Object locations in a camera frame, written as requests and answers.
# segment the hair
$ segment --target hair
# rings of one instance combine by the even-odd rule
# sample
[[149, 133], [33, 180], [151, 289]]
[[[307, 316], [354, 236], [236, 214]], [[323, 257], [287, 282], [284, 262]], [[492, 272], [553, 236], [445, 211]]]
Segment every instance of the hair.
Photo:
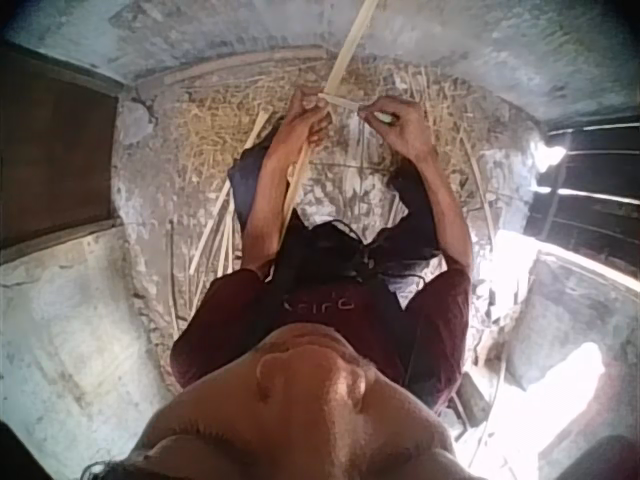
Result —
[[85, 467], [80, 480], [181, 480], [124, 461], [96, 462]]

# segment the cement floor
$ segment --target cement floor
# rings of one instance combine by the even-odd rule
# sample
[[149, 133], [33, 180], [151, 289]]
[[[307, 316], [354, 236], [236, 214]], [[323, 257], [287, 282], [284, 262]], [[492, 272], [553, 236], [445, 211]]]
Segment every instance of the cement floor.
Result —
[[[174, 337], [168, 232], [173, 230], [176, 310], [179, 326], [184, 328], [198, 282], [198, 276], [188, 275], [187, 265], [210, 220], [226, 169], [240, 154], [259, 109], [273, 111], [261, 132], [264, 135], [284, 112], [293, 86], [321, 85], [332, 64], [330, 58], [266, 62], [144, 92], [144, 98], [133, 100], [146, 105], [155, 126], [135, 143], [125, 144], [124, 140], [130, 142], [127, 129], [131, 126], [124, 118], [127, 109], [121, 108], [113, 154], [113, 198], [127, 233], [138, 310], [146, 319], [165, 380], [174, 390], [177, 385], [168, 368]], [[491, 328], [487, 312], [494, 274], [490, 265], [496, 252], [491, 252], [469, 157], [477, 160], [496, 230], [521, 232], [536, 173], [532, 148], [540, 136], [528, 115], [490, 92], [415, 65], [354, 61], [339, 91], [357, 101], [383, 93], [422, 99], [428, 105], [443, 166], [471, 228], [476, 267], [468, 338], [471, 360], [482, 332]], [[355, 115], [337, 110], [334, 118], [331, 137], [312, 156], [297, 207], [307, 223], [339, 218], [369, 240], [403, 215], [400, 205], [390, 218], [395, 193], [386, 181], [395, 163], [388, 148]], [[214, 232], [221, 228], [219, 219]], [[237, 226], [235, 231], [237, 266]], [[201, 268], [198, 274], [206, 275], [207, 283], [215, 274], [215, 262], [212, 267], [206, 272]], [[442, 262], [434, 260], [425, 276], [430, 278], [441, 268]], [[405, 292], [401, 300], [407, 301], [414, 292], [415, 288]]]

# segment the man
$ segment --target man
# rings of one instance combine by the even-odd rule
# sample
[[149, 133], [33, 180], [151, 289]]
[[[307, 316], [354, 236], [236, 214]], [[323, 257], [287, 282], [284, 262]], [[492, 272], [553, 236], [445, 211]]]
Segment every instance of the man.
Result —
[[[396, 227], [364, 245], [294, 215], [280, 246], [287, 169], [330, 123], [322, 101], [303, 106], [316, 93], [297, 90], [275, 135], [230, 172], [242, 265], [212, 283], [173, 346], [185, 390], [126, 460], [86, 478], [470, 478], [435, 412], [461, 374], [471, 239], [424, 114], [392, 97], [359, 112], [406, 159]], [[438, 251], [447, 271], [402, 309], [390, 289]]]

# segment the dark red t-shirt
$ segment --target dark red t-shirt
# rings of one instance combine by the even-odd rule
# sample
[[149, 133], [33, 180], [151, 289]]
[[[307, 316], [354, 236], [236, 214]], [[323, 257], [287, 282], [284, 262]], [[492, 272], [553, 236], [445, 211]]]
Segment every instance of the dark red t-shirt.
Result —
[[[251, 332], [251, 306], [264, 288], [260, 277], [248, 269], [212, 282], [171, 351], [171, 368], [183, 388], [233, 359], [233, 352]], [[424, 357], [437, 372], [436, 410], [446, 403], [460, 380], [469, 298], [469, 276], [463, 270], [451, 269], [427, 283], [402, 313], [412, 322], [421, 322], [418, 348], [423, 349]], [[372, 292], [366, 285], [323, 285], [283, 299], [276, 328], [305, 322], [334, 328], [389, 379], [402, 382], [404, 370], [398, 352], [377, 320]]]

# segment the nose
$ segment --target nose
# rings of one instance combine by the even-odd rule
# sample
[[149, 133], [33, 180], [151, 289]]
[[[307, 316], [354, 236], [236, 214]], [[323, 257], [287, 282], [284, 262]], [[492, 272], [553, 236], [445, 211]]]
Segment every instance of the nose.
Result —
[[307, 345], [264, 356], [257, 381], [276, 451], [287, 452], [283, 478], [342, 477], [361, 429], [363, 368]]

